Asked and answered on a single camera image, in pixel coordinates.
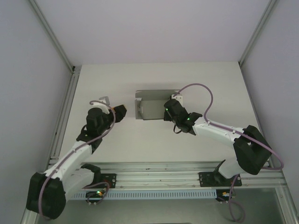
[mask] cable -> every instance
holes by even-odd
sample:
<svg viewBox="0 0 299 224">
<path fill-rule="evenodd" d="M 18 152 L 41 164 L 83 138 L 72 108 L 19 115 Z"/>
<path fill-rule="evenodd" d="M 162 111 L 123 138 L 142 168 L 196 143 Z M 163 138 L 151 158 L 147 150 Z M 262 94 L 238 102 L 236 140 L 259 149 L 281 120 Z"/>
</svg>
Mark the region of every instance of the cable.
<svg viewBox="0 0 299 224">
<path fill-rule="evenodd" d="M 105 185 L 107 186 L 107 190 L 106 190 L 106 192 L 103 194 L 103 197 L 102 197 L 96 204 L 100 204 L 100 203 L 103 201 L 103 199 L 107 196 L 108 191 L 109 191 L 109 189 L 110 189 L 110 185 L 109 185 L 109 183 L 107 183 L 107 182 L 100 182 L 100 183 L 96 183 L 96 184 L 93 184 L 93 185 L 89 185 L 89 186 L 85 186 L 85 187 L 84 187 L 84 188 L 93 188 L 93 187 L 96 187 L 96 186 L 98 186 L 98 185 L 102 185 L 102 184 L 105 184 Z M 89 199 L 90 199 L 91 196 L 93 196 L 93 195 L 96 195 L 96 193 L 91 194 L 91 195 L 89 195 L 89 196 L 87 197 L 87 203 L 89 203 Z"/>
<path fill-rule="evenodd" d="M 103 104 L 103 105 L 107 106 L 107 107 L 111 110 L 111 112 L 112 112 L 112 114 L 113 114 L 113 122 L 112 122 L 110 128 L 107 129 L 102 135 L 100 135 L 100 136 L 98 136 L 98 137 L 96 137 L 96 138 L 94 138 L 94 139 L 92 139 L 92 140 L 90 140 L 90 141 L 88 141 L 88 142 L 85 142 L 84 144 L 82 144 L 82 145 L 78 146 L 77 148 L 75 148 L 75 150 L 72 150 L 72 151 L 71 151 L 71 152 L 70 152 L 70 153 L 69 153 L 69 154 L 68 154 L 68 155 L 67 155 L 67 156 L 66 156 L 66 157 L 65 157 L 65 158 L 64 158 L 64 159 L 57 165 L 56 169 L 54 169 L 54 170 L 52 171 L 52 173 L 50 173 L 50 175 L 46 178 L 45 182 L 44 182 L 43 185 L 42 185 L 41 191 L 39 192 L 39 197 L 38 197 L 38 212 L 39 212 L 39 215 L 40 215 L 42 218 L 44 218 L 45 220 L 48 220 L 48 219 L 46 219 L 45 216 L 43 215 L 43 210 L 42 210 L 42 198 L 43 198 L 43 192 L 45 191 L 46 185 L 47 185 L 47 183 L 49 182 L 49 180 L 51 179 L 51 177 L 52 177 L 55 173 L 58 172 L 59 168 L 64 164 L 64 162 L 65 162 L 68 158 L 70 158 L 70 156 L 73 155 L 76 151 L 78 151 L 80 148 L 82 148 L 82 147 L 84 147 L 84 146 L 86 146 L 86 145 L 88 145 L 88 144 L 90 144 L 90 143 L 92 143 L 92 142 L 94 142 L 94 141 L 96 141 L 96 140 L 98 140 L 98 139 L 101 139 L 101 138 L 105 137 L 105 136 L 111 131 L 111 129 L 114 127 L 114 124 L 115 124 L 115 122 L 116 122 L 116 116 L 115 116 L 115 111 L 114 111 L 114 109 L 113 109 L 110 105 L 108 105 L 108 104 L 106 104 L 106 103 L 104 103 L 104 102 L 98 101 L 98 100 L 92 100 L 92 101 L 89 102 L 89 104 L 91 104 L 91 105 L 93 105 L 93 103 L 100 103 L 100 104 Z"/>
<path fill-rule="evenodd" d="M 219 200 L 222 200 L 223 202 L 225 202 L 225 200 L 224 200 L 222 197 L 217 196 L 217 198 L 218 198 Z"/>
<path fill-rule="evenodd" d="M 238 175 L 236 175 L 236 176 L 234 177 L 234 180 L 233 180 L 233 182 L 232 182 L 232 185 L 230 186 L 230 189 L 229 189 L 228 208 L 229 208 L 229 213 L 230 213 L 231 217 L 233 218 L 233 220 L 234 220 L 236 223 L 242 223 L 242 222 L 244 222 L 244 220 L 245 220 L 245 218 L 246 218 L 246 212 L 245 212 L 245 209 L 244 209 L 243 205 L 241 205 L 239 202 L 237 202 L 237 201 L 235 201 L 235 200 L 232 199 L 233 188 L 234 188 L 235 181 L 237 180 L 237 178 L 238 178 Z M 232 209 L 232 204 L 236 204 L 236 205 L 238 205 L 238 206 L 241 208 L 241 210 L 242 210 L 242 212 L 243 212 L 243 218 L 242 218 L 242 219 L 239 220 L 239 219 L 236 219 L 236 218 L 234 217 L 233 209 Z"/>
<path fill-rule="evenodd" d="M 182 130 L 180 130 L 180 131 L 178 131 L 178 132 L 176 132 L 176 125 L 174 125 L 174 127 L 173 127 L 173 132 L 175 133 L 175 134 L 180 134 L 181 132 L 182 132 Z"/>
<path fill-rule="evenodd" d="M 205 111 L 205 113 L 204 113 L 204 119 L 205 119 L 205 121 L 206 121 L 208 124 L 213 125 L 213 126 L 218 127 L 218 128 L 221 128 L 221 129 L 224 129 L 224 130 L 227 130 L 227 131 L 230 131 L 230 132 L 235 131 L 235 133 L 237 133 L 237 134 L 239 134 L 239 135 L 241 135 L 241 136 L 243 136 L 243 137 L 249 139 L 251 142 L 254 142 L 254 143 L 260 145 L 261 147 L 267 149 L 269 152 L 271 152 L 273 155 L 275 155 L 275 157 L 276 157 L 276 158 L 279 160 L 279 162 L 280 162 L 280 167 L 278 167 L 278 168 L 263 167 L 262 169 L 268 169 L 268 170 L 280 170 L 280 169 L 282 169 L 282 168 L 284 167 L 284 163 L 282 162 L 282 159 L 281 159 L 281 158 L 279 157 L 279 155 L 278 155 L 276 152 L 274 152 L 270 147 L 266 146 L 265 144 L 261 143 L 260 141 L 257 141 L 257 140 L 254 139 L 254 138 L 251 138 L 250 136 L 248 136 L 248 135 L 246 135 L 246 134 L 243 134 L 243 133 L 241 133 L 241 132 L 239 132 L 239 131 L 237 131 L 237 130 L 234 130 L 234 129 L 231 129 L 231 128 L 228 128 L 228 127 L 224 127 L 224 126 L 221 126 L 221 125 L 218 125 L 218 124 L 214 124 L 214 123 L 210 122 L 210 121 L 207 119 L 206 114 L 207 114 L 207 112 L 209 111 L 209 109 L 211 108 L 211 106 L 212 106 L 212 104 L 213 104 L 214 97 L 213 97 L 213 93 L 212 93 L 212 91 L 211 91 L 206 85 L 203 85 L 203 84 L 200 84 L 200 83 L 192 83 L 192 84 L 186 85 L 185 87 L 183 87 L 182 89 L 180 89 L 180 90 L 174 95 L 174 97 L 175 97 L 176 95 L 180 94 L 181 91 L 183 91 L 184 89 L 186 89 L 186 88 L 188 88 L 188 87 L 190 87 L 190 86 L 193 86 L 193 85 L 199 85 L 199 86 L 204 87 L 206 90 L 209 91 L 209 93 L 210 93 L 210 95 L 211 95 L 211 101 L 210 101 L 210 104 L 209 104 L 209 106 L 207 107 L 207 109 L 206 109 L 206 111 Z M 235 222 L 237 222 L 237 223 L 242 223 L 242 222 L 244 222 L 245 217 L 246 217 L 245 209 L 244 209 L 244 207 L 243 207 L 239 202 L 236 202 L 236 201 L 234 201 L 234 200 L 231 199 L 232 192 L 233 192 L 233 188 L 234 188 L 235 181 L 236 181 L 237 178 L 238 178 L 238 175 L 235 176 L 235 178 L 234 178 L 234 180 L 233 180 L 233 182 L 232 182 L 232 185 L 230 186 L 229 199 L 228 199 L 228 206 L 229 206 L 229 212 L 230 212 L 230 215 L 231 215 L 231 217 L 233 218 L 233 220 L 234 220 Z M 242 218 L 241 220 L 237 220 L 237 219 L 234 217 L 233 212 L 232 212 L 232 207 L 231 207 L 231 204 L 232 204 L 232 203 L 239 205 L 240 208 L 242 209 L 242 211 L 243 211 L 243 218 Z"/>
</svg>

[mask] white wall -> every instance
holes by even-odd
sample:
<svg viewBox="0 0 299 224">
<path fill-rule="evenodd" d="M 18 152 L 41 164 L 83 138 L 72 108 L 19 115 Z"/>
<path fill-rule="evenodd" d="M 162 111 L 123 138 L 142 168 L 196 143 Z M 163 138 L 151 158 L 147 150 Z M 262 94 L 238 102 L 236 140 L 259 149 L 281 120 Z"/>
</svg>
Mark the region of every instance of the white wall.
<svg viewBox="0 0 299 224">
<path fill-rule="evenodd" d="M 266 139 L 285 162 L 299 210 L 299 1 L 281 0 L 243 72 Z"/>
<path fill-rule="evenodd" d="M 70 73 L 27 1 L 0 1 L 0 223 L 16 224 L 47 161 Z"/>
<path fill-rule="evenodd" d="M 74 65 L 238 61 L 269 0 L 37 0 Z"/>
</svg>

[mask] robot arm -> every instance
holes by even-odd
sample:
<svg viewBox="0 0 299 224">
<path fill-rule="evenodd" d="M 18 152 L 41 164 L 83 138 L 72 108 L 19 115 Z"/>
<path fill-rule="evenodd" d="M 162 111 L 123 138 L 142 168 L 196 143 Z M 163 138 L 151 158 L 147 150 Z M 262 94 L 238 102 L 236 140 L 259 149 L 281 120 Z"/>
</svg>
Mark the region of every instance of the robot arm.
<svg viewBox="0 0 299 224">
<path fill-rule="evenodd" d="M 108 98 L 100 99 L 105 105 Z M 107 106 L 88 111 L 86 125 L 82 128 L 71 150 L 53 167 L 44 173 L 35 173 L 30 180 L 26 208 L 40 213 L 39 197 L 42 193 L 42 214 L 51 219 L 59 217 L 66 202 L 79 190 L 90 184 L 101 182 L 100 168 L 91 164 L 80 164 L 91 156 L 102 142 L 102 136 L 114 123 L 114 115 Z M 120 122 L 126 115 L 124 105 L 113 108 L 115 122 Z"/>
<path fill-rule="evenodd" d="M 222 161 L 219 164 L 214 172 L 216 179 L 219 179 L 219 175 L 225 179 L 230 179 L 237 174 L 245 172 L 257 175 L 271 156 L 268 150 L 238 134 L 244 133 L 269 146 L 259 130 L 254 126 L 236 128 L 210 120 L 207 122 L 199 113 L 188 113 L 176 99 L 170 99 L 165 103 L 164 107 L 164 120 L 172 121 L 182 132 L 210 137 L 234 149 L 235 158 Z"/>
</svg>

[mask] metal frame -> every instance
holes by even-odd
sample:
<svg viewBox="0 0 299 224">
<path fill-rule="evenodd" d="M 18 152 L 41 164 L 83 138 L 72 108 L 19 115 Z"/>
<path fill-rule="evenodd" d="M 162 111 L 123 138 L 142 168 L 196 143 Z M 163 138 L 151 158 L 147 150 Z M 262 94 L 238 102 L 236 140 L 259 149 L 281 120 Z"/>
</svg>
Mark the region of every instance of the metal frame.
<svg viewBox="0 0 299 224">
<path fill-rule="evenodd" d="M 279 2 L 279 0 L 269 0 L 269 3 L 263 12 L 263 15 L 262 15 L 260 21 L 258 22 L 257 27 L 256 27 L 255 31 L 253 32 L 244 52 L 239 60 L 240 67 L 242 67 L 244 65 L 247 57 L 251 53 L 257 39 L 259 38 L 261 32 L 265 28 L 265 25 L 266 25 L 267 21 L 269 20 L 269 18 L 271 17 L 278 2 Z"/>
<path fill-rule="evenodd" d="M 245 83 L 245 86 L 246 86 L 246 89 L 247 89 L 247 93 L 248 93 L 250 101 L 251 101 L 251 105 L 253 107 L 253 111 L 254 111 L 254 114 L 255 114 L 255 117 L 256 117 L 256 120 L 257 120 L 258 127 L 259 127 L 260 132 L 262 133 L 262 135 L 264 135 L 262 127 L 261 127 L 261 123 L 259 121 L 259 118 L 257 116 L 256 110 L 255 110 L 255 107 L 254 107 L 254 104 L 253 104 L 253 101 L 252 101 L 251 94 L 250 94 L 250 92 L 248 90 L 248 85 L 245 82 L 245 77 L 244 77 L 242 68 L 240 67 L 240 69 L 241 69 L 241 73 L 242 73 L 242 76 L 243 76 L 243 79 L 244 79 L 244 83 Z M 271 167 L 274 167 L 272 158 L 269 159 L 269 165 Z M 293 202 L 290 190 L 287 187 L 287 185 L 284 186 L 284 187 L 277 186 L 275 188 L 275 190 L 276 190 L 276 194 L 277 194 L 277 198 L 278 198 L 278 203 L 280 204 L 282 215 L 285 217 L 286 223 L 298 224 L 299 223 L 299 221 L 298 221 L 299 215 L 296 212 L 296 208 L 295 208 L 295 205 L 294 205 L 294 202 Z"/>
<path fill-rule="evenodd" d="M 199 172 L 213 171 L 219 163 L 93 163 L 93 165 L 100 167 L 102 173 L 117 174 L 115 190 L 192 190 L 223 189 L 224 187 L 201 187 L 199 183 Z M 241 178 L 242 186 L 235 188 L 287 186 L 282 171 L 263 170 L 258 175 L 241 174 Z"/>
<path fill-rule="evenodd" d="M 48 168 L 49 164 L 55 163 L 59 158 L 60 149 L 64 139 L 66 125 L 71 112 L 71 105 L 74 99 L 81 67 L 82 66 L 75 67 L 74 72 L 70 78 L 69 85 L 64 96 L 64 101 L 60 108 L 59 116 L 55 125 L 55 132 L 52 136 L 52 141 L 49 148 L 48 164 L 45 164 L 43 171 Z"/>
<path fill-rule="evenodd" d="M 38 222 L 38 214 L 32 211 L 25 209 L 21 224 L 36 224 Z"/>
<path fill-rule="evenodd" d="M 52 41 L 53 46 L 57 50 L 57 52 L 60 55 L 60 57 L 62 58 L 63 62 L 65 63 L 65 65 L 67 66 L 67 68 L 70 70 L 70 72 L 73 72 L 73 65 L 72 65 L 72 63 L 70 62 L 70 60 L 67 57 L 65 51 L 61 47 L 61 44 L 59 43 L 58 39 L 56 38 L 53 30 L 51 29 L 49 23 L 47 22 L 44 14 L 43 14 L 43 12 L 41 11 L 40 7 L 37 4 L 37 2 L 35 0 L 27 0 L 27 2 L 31 6 L 32 11 L 37 16 L 37 19 L 41 23 L 41 26 L 43 27 L 43 29 L 46 31 L 48 37 Z"/>
</svg>

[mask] black mounting plate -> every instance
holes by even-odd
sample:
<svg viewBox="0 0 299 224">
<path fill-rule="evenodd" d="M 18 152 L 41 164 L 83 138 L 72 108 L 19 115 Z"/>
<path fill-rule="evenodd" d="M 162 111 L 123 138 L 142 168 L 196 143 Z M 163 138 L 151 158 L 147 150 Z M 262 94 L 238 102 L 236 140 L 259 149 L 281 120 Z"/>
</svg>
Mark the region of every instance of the black mounting plate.
<svg viewBox="0 0 299 224">
<path fill-rule="evenodd" d="M 115 188 L 115 185 L 116 185 L 116 174 L 99 174 L 99 178 L 97 179 L 98 180 L 98 183 L 99 182 L 107 182 L 109 183 L 109 188 Z M 90 189 L 97 189 L 97 188 L 102 188 L 102 187 L 105 187 L 105 185 L 99 185 L 99 186 L 95 186 L 93 188 L 90 188 Z"/>
<path fill-rule="evenodd" d="M 198 174 L 199 174 L 199 183 L 201 187 L 230 187 L 235 177 L 233 176 L 230 179 L 223 178 L 223 181 L 221 183 L 214 183 L 213 181 L 211 181 L 214 172 L 199 172 Z M 235 181 L 234 186 L 236 187 L 242 186 L 241 177 Z"/>
</svg>

